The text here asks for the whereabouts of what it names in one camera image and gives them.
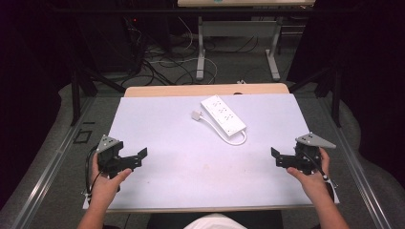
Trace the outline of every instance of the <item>power strip socket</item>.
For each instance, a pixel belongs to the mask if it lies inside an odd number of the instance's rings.
[[[203,100],[201,104],[228,136],[246,129],[243,121],[217,95]]]

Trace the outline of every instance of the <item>table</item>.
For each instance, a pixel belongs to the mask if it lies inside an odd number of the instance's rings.
[[[218,94],[246,124],[244,145],[224,143],[208,126],[191,118],[191,111],[212,94]],[[294,95],[284,84],[130,88],[120,101],[109,136],[124,142],[121,156],[148,147],[148,157],[121,184],[108,211],[221,212],[311,206],[301,184],[276,167],[270,154],[274,147],[293,155],[295,137],[308,132]]]
[[[206,7],[286,7],[310,6],[315,0],[179,0],[180,7],[206,8]],[[250,36],[272,37],[271,46],[266,50],[266,58],[273,80],[279,81],[280,74],[274,60],[274,53],[283,25],[283,17],[275,21],[203,21],[199,17],[199,59],[196,78],[203,79],[205,49],[203,38],[205,36]]]

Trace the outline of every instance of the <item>gray carpet floor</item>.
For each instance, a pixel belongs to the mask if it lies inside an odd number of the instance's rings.
[[[249,38],[221,38],[213,39],[215,49],[234,51],[241,47]],[[276,55],[279,72],[282,82],[286,82],[288,68],[299,37],[286,38],[283,40],[282,51]],[[211,73],[217,70],[216,84],[236,83],[243,79],[247,83],[271,83],[269,69],[267,66],[264,48],[269,42],[259,40],[257,47],[247,53],[214,53],[208,52],[208,61],[205,67]],[[165,68],[156,64],[156,68],[162,74],[176,80],[185,73],[184,69],[195,70],[197,62],[185,62],[183,68]],[[119,78],[119,75],[109,75],[111,78]],[[137,77],[125,81],[123,86],[139,86],[149,80],[148,77]],[[184,76],[179,82],[186,83],[190,77]],[[211,81],[206,77],[200,83],[207,84]],[[117,94],[102,84],[97,84],[99,94],[95,98],[82,97],[82,104],[88,105],[83,111],[84,116],[74,127],[70,127],[72,120],[72,99],[70,86],[67,86],[59,93],[62,96],[62,106],[57,120],[50,130],[41,150],[38,152],[29,171],[20,182],[13,196],[0,213],[0,228],[12,228],[15,221],[21,216],[21,211],[30,199],[32,190],[35,189],[38,180],[46,171],[50,162],[57,154],[65,153],[61,158],[60,165],[53,171],[54,177],[51,186],[44,190],[43,198],[38,206],[32,209],[31,218],[27,220],[29,228],[76,228],[84,214],[82,204],[84,196],[80,192],[84,189],[84,161],[88,151],[98,143],[101,136],[108,134],[114,115],[122,94]],[[370,207],[365,201],[364,194],[359,191],[358,184],[348,168],[347,158],[344,157],[339,136],[334,125],[330,122],[328,111],[330,94],[326,98],[316,98],[313,94],[314,85],[309,84],[299,92],[296,98],[307,121],[309,129],[325,139],[337,144],[335,150],[330,151],[332,178],[339,184],[337,194],[341,204],[339,210],[351,226],[351,228],[379,228],[373,216],[370,214]],[[355,153],[355,157],[361,162],[361,170],[373,187],[375,198],[380,204],[392,228],[405,228],[405,192],[402,187],[388,173],[363,159],[357,152],[361,138],[361,130],[348,107],[342,103],[340,109],[342,129],[348,144]],[[89,137],[87,143],[79,143],[82,137]],[[318,223],[315,211],[312,208],[282,210],[283,223],[286,229],[289,228],[310,228]],[[108,214],[106,224],[119,226],[121,228],[146,227],[150,215],[148,214]]]

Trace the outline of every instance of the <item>dark background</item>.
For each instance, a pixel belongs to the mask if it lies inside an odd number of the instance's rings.
[[[351,8],[358,2],[317,0],[315,7]],[[405,187],[402,175],[405,172],[402,147],[405,140],[403,3],[364,2],[366,10],[358,18],[309,19],[288,80],[299,82],[328,66],[338,53],[338,59],[343,60],[345,66],[342,99],[351,108],[362,131],[360,154],[390,172]],[[52,3],[56,7],[68,8],[77,7],[78,2]],[[84,7],[92,6],[90,1],[81,3]],[[70,83],[77,67],[75,61],[98,72],[125,72],[136,66],[125,60],[134,56],[128,52],[129,44],[119,19],[50,19],[38,1],[3,1],[0,4],[2,207],[53,126],[60,107],[57,92]],[[163,0],[149,1],[149,4],[149,7],[175,5],[172,1]],[[354,21],[358,22],[355,30],[352,27]],[[150,36],[166,49],[170,49],[167,33],[182,32],[170,19],[157,17],[143,23],[153,28]],[[157,24],[163,25],[162,33],[154,33]],[[58,33],[53,29],[54,25],[60,26],[66,33]],[[339,44],[347,34],[352,34],[350,45],[342,52]],[[117,52],[105,43],[105,38],[113,41],[114,48],[125,56],[117,56]],[[64,39],[72,46],[66,46],[62,42]],[[95,58],[98,55],[111,58]]]

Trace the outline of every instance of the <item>power outlet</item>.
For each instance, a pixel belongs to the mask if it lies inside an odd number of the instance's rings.
[[[246,129],[243,121],[217,95],[203,100],[201,104],[228,136]]]

